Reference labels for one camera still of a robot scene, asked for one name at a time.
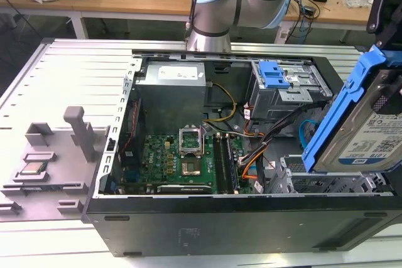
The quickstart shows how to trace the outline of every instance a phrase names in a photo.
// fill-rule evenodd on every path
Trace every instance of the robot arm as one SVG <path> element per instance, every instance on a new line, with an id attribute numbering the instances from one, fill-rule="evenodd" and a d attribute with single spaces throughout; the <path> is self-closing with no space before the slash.
<path id="1" fill-rule="evenodd" d="M 290 0 L 197 0 L 187 50 L 230 52 L 229 28 L 274 28 Z"/>

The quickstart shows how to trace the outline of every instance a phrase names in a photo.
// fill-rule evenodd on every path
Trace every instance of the desk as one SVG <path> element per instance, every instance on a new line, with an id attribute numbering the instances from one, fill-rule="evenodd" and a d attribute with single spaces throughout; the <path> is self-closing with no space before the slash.
<path id="1" fill-rule="evenodd" d="M 42 43 L 10 88 L 0 98 L 0 183 L 9 179 L 13 158 L 26 144 L 24 133 L 32 121 L 51 127 L 68 126 L 63 106 L 82 105 L 84 120 L 105 127 L 113 120 L 110 99 L 118 97 L 132 49 L 152 50 L 158 45 L 184 50 L 182 42 L 130 40 L 55 40 Z M 233 43 L 233 52 L 270 55 L 325 56 L 345 81 L 360 53 L 351 46 L 262 45 Z M 64 67 L 80 92 L 71 94 L 68 82 L 57 71 Z M 402 226 L 393 225 L 349 252 L 298 254 L 213 255 L 191 257 L 114 258 L 91 224 L 81 221 L 0 223 L 0 267 L 400 267 Z"/>
<path id="2" fill-rule="evenodd" d="M 303 0 L 303 4 L 314 6 L 311 3 L 309 4 L 307 0 Z M 344 0 L 328 0 L 326 3 L 316 4 L 319 6 L 321 13 L 313 22 L 313 28 L 344 29 L 347 31 L 366 30 L 371 7 L 348 8 L 344 4 Z M 298 16 L 298 5 L 294 1 L 291 1 L 288 13 L 280 24 L 275 43 L 285 43 L 289 30 L 293 27 L 295 21 L 297 21 Z M 344 35 L 341 40 L 345 40 L 346 38 L 346 35 Z"/>
<path id="3" fill-rule="evenodd" d="M 164 21 L 188 20 L 190 0 L 59 0 L 39 4 L 34 0 L 10 0 L 22 14 L 66 16 L 71 18 L 78 39 L 88 38 L 83 18 L 146 19 Z M 365 30 L 370 8 L 348 9 L 342 0 L 318 3 L 320 17 L 315 28 Z M 14 14 L 6 0 L 0 0 L 0 13 Z M 298 18 L 297 5 L 292 1 L 281 23 L 276 43 L 284 43 L 289 29 Z"/>
<path id="4" fill-rule="evenodd" d="M 10 1 L 21 14 L 71 18 L 78 39 L 88 38 L 85 17 L 186 22 L 191 6 L 191 0 L 58 0 L 43 4 L 34 0 Z M 0 13 L 15 14 L 15 10 L 6 0 L 0 0 Z"/>

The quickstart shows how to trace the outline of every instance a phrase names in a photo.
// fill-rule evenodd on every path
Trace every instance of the table leg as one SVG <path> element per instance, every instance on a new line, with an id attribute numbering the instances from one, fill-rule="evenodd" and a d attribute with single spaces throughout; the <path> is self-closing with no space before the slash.
<path id="1" fill-rule="evenodd" d="M 126 19 L 126 32 L 125 34 L 130 34 L 131 33 L 131 28 L 130 28 L 130 20 Z"/>
<path id="2" fill-rule="evenodd" d="M 15 23 L 14 16 L 12 14 L 1 14 L 2 20 L 4 20 L 9 28 L 15 29 L 17 24 Z"/>
<path id="3" fill-rule="evenodd" d="M 275 44 L 285 44 L 290 29 L 293 27 L 292 21 L 282 21 L 276 32 Z"/>
<path id="4" fill-rule="evenodd" d="M 346 40 L 348 39 L 349 35 L 350 35 L 350 32 L 351 32 L 351 30 L 345 30 L 345 31 L 342 33 L 342 36 L 340 37 L 339 42 L 345 43 Z"/>
<path id="5" fill-rule="evenodd" d="M 88 39 L 88 32 L 83 17 L 81 15 L 71 16 L 71 22 L 73 23 L 77 39 Z"/>

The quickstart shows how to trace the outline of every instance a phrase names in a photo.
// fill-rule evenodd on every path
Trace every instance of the hard drive label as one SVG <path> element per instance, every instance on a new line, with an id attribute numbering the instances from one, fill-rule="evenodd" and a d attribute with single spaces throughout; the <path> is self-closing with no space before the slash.
<path id="1" fill-rule="evenodd" d="M 402 145 L 402 114 L 373 113 L 339 157 L 342 164 L 372 164 L 388 158 Z"/>

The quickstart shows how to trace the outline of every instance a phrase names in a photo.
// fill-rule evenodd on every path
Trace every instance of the metal frame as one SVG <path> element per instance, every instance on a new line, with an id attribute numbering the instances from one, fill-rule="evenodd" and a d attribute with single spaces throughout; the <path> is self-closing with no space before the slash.
<path id="1" fill-rule="evenodd" d="M 165 43 L 177 50 L 184 49 L 183 43 L 180 42 Z M 117 54 L 123 49 L 130 50 L 139 47 L 152 49 L 152 45 L 155 45 L 155 42 L 124 40 L 56 40 L 51 45 L 42 44 L 31 59 L 28 60 L 23 70 L 7 90 L 7 94 L 0 98 L 0 112 L 5 112 L 9 106 L 9 97 L 19 93 L 23 84 L 25 84 L 24 81 L 29 77 L 29 72 L 35 68 L 40 58 L 51 50 L 76 50 L 76 53 L 81 51 L 85 53 L 85 49 L 90 51 L 96 49 L 100 53 L 109 54 L 111 51 L 115 51 L 115 54 Z M 258 49 L 260 52 L 269 51 L 277 54 L 286 51 L 301 54 L 309 51 L 315 55 L 326 56 L 344 80 L 359 56 L 359 53 L 351 46 L 245 45 L 244 43 L 233 43 L 232 49 L 234 51 Z M 85 65 L 84 62 L 83 60 L 80 62 L 82 67 Z M 8 136 L 3 136 L 3 138 L 8 148 L 5 151 L 11 151 Z M 41 241 L 39 247 L 38 244 L 32 244 L 38 237 L 45 238 Z M 1 251 L 1 256 L 3 256 L 1 262 L 5 267 L 8 265 L 43 267 L 44 255 L 48 265 L 53 266 L 60 265 L 60 261 L 68 261 L 70 266 L 80 266 L 84 260 L 86 262 L 98 261 L 105 265 L 129 263 L 140 268 L 182 268 L 189 266 L 194 268 L 205 266 L 229 268 L 237 265 L 250 267 L 294 267 L 304 265 L 314 265 L 315 267 L 399 267 L 402 263 L 402 253 L 400 252 L 402 225 L 389 227 L 348 252 L 114 258 L 105 245 L 108 242 L 107 240 L 108 238 L 100 238 L 94 226 L 83 224 L 80 221 L 0 223 L 0 241 L 7 242 L 5 248 Z"/>
<path id="2" fill-rule="evenodd" d="M 281 22 L 278 28 L 278 32 L 276 33 L 275 44 L 285 44 L 289 32 L 292 29 L 292 27 L 294 27 L 295 23 L 296 21 L 287 21 L 287 20 Z M 342 34 L 339 41 L 345 43 L 347 37 L 349 37 L 350 31 L 365 31 L 366 24 L 356 25 L 356 24 L 327 23 L 327 22 L 316 21 L 312 23 L 312 28 L 343 29 L 345 32 Z"/>

